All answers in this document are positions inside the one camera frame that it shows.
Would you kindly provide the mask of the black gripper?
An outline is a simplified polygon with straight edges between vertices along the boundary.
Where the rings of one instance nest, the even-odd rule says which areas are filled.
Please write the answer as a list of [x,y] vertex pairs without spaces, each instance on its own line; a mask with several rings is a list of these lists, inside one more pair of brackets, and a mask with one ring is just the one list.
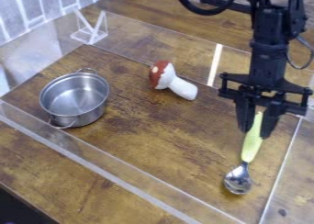
[[289,45],[252,41],[249,74],[224,73],[218,95],[233,99],[238,128],[248,133],[256,117],[256,106],[265,106],[261,136],[268,139],[286,113],[306,114],[313,91],[285,79]]

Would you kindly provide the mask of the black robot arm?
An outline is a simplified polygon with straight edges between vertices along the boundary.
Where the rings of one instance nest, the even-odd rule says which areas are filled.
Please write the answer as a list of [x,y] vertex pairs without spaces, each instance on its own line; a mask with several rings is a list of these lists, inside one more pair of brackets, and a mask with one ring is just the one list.
[[224,73],[218,95],[236,103],[238,127],[253,127],[256,107],[264,106],[261,137],[269,138],[280,117],[288,113],[306,114],[310,88],[285,79],[293,65],[290,41],[306,31],[304,0],[248,0],[253,23],[252,61],[248,74]]

